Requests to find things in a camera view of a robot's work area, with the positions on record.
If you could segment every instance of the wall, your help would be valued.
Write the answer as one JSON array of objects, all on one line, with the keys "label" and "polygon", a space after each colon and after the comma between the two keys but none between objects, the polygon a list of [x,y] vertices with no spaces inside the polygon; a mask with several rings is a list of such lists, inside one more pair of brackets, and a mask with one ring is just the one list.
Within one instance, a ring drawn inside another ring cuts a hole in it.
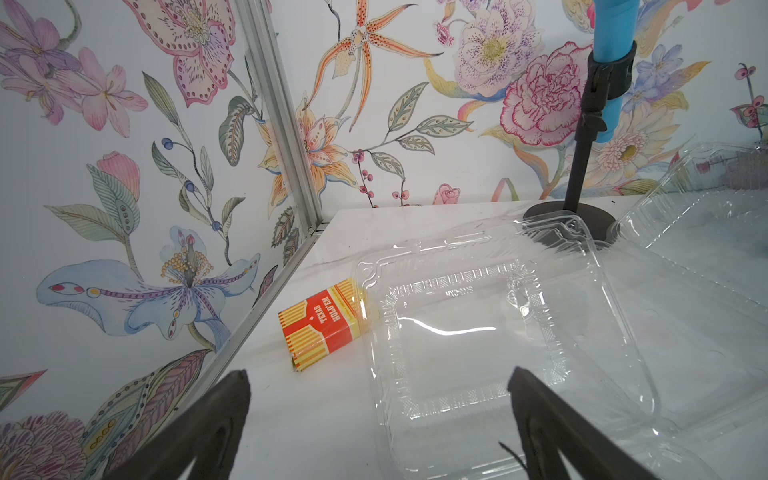
[{"label": "wall", "polygon": [[[314,95],[316,116],[344,123],[335,144],[362,150],[344,159],[358,184],[323,193],[326,219],[341,208],[562,198],[591,0],[404,3],[274,2],[294,104]],[[697,141],[758,141],[767,15],[764,0],[643,0],[636,83],[614,140],[593,150],[584,194],[641,194]]]},{"label": "wall", "polygon": [[0,478],[124,461],[306,231],[233,3],[157,5],[0,3]]}]

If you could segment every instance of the clear plastic container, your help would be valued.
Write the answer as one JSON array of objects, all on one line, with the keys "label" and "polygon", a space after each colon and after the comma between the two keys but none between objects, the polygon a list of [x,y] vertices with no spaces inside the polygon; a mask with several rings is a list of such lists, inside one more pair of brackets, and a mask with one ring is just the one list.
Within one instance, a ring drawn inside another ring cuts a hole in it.
[{"label": "clear plastic container", "polygon": [[613,439],[651,432],[654,387],[594,252],[577,217],[501,218],[359,262],[385,478],[525,478],[498,446],[521,452],[516,366]]},{"label": "clear plastic container", "polygon": [[670,433],[702,444],[765,410],[767,233],[766,148],[698,144],[601,251]]},{"label": "clear plastic container", "polygon": [[615,225],[615,237],[768,307],[768,148],[698,144]]}]

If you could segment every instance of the blue tube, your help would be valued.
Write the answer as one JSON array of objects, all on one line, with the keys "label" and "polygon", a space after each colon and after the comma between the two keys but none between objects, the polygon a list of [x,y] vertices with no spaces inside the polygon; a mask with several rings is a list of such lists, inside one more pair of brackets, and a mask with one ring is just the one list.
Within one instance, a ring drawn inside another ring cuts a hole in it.
[{"label": "blue tube", "polygon": [[[629,53],[639,8],[640,0],[594,0],[595,61],[616,61]],[[613,138],[620,114],[621,98],[609,100],[603,110],[608,130],[600,132],[597,142],[604,143]]]}]

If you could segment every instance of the white marble tabletop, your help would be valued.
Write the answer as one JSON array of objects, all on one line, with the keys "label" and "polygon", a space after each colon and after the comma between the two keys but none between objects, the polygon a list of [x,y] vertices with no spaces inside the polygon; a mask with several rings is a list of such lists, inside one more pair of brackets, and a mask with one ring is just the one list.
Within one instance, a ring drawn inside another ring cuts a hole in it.
[{"label": "white marble tabletop", "polygon": [[[639,197],[600,197],[586,203],[615,217]],[[251,403],[232,478],[382,478],[374,448],[374,402],[359,339],[303,372],[293,370],[278,312],[348,278],[364,253],[404,240],[502,214],[519,215],[534,202],[341,210],[323,232],[228,369],[245,369]],[[761,458],[768,435],[757,429],[734,445],[722,437],[695,452],[723,479],[745,458]],[[723,450],[739,449],[723,457]],[[757,473],[758,466],[747,468]]]}]

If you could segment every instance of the orange and yellow striped box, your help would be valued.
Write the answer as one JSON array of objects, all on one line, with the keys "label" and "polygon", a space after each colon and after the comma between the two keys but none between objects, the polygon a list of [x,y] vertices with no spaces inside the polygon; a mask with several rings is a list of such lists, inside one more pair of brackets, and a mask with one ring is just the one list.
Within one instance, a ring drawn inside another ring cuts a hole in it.
[{"label": "orange and yellow striped box", "polygon": [[360,336],[354,291],[353,280],[347,279],[277,314],[297,370]]}]

